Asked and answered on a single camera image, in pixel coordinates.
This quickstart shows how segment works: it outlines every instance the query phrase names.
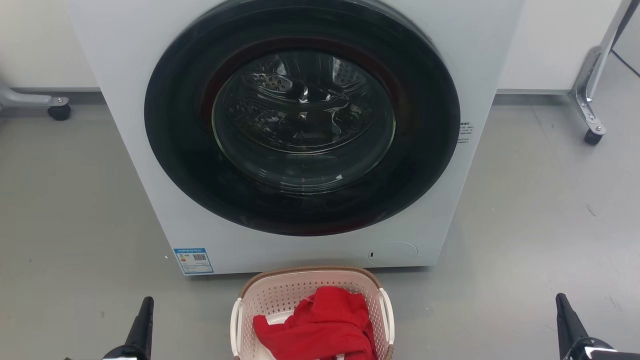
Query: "caster wheel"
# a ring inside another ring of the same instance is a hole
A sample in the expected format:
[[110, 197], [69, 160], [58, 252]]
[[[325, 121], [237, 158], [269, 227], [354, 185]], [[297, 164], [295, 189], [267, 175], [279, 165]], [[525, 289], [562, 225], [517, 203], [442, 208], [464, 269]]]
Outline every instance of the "caster wheel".
[[47, 113], [53, 120], [62, 121], [69, 119], [69, 115], [71, 114], [71, 107], [69, 104], [65, 104], [63, 106], [51, 106]]
[[598, 145], [600, 139], [602, 139], [602, 135], [594, 133], [591, 129], [587, 130], [587, 133], [584, 135], [584, 142], [589, 145]]

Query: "concrete floor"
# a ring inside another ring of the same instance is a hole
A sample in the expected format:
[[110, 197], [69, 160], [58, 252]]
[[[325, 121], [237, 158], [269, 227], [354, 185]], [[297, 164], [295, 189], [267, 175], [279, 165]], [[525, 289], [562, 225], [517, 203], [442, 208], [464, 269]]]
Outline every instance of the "concrete floor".
[[[557, 359], [557, 292], [640, 352], [640, 79], [609, 59], [597, 147], [566, 99], [496, 99], [437, 266], [376, 272], [394, 359]], [[155, 360], [230, 359], [249, 275], [182, 276], [108, 109], [2, 116], [0, 358], [98, 359], [151, 295]]]

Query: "laundry basket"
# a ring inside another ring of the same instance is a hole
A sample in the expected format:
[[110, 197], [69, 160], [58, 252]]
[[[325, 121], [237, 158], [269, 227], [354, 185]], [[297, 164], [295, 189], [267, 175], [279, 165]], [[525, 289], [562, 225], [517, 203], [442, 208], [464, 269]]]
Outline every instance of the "laundry basket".
[[231, 349], [235, 360], [273, 360], [253, 331], [253, 317], [283, 323], [296, 306], [322, 286], [364, 295], [373, 325], [378, 360], [394, 351], [394, 312], [387, 292], [372, 273], [348, 266], [301, 267], [264, 272], [249, 280], [231, 314]]

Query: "red cloth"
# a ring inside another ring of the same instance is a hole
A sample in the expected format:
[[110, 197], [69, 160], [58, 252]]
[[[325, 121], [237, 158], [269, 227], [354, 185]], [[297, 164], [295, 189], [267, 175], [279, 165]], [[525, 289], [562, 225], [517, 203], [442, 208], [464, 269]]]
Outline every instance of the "red cloth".
[[258, 340], [276, 360], [377, 360], [373, 326], [362, 294], [325, 286], [302, 300], [284, 323], [253, 318]]

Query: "front-loading washing machine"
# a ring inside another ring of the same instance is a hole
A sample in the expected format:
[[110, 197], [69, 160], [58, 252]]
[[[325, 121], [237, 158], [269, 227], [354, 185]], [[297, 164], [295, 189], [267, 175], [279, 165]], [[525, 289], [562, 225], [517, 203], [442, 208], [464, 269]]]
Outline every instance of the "front-loading washing machine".
[[185, 275], [435, 264], [521, 9], [68, 4]]

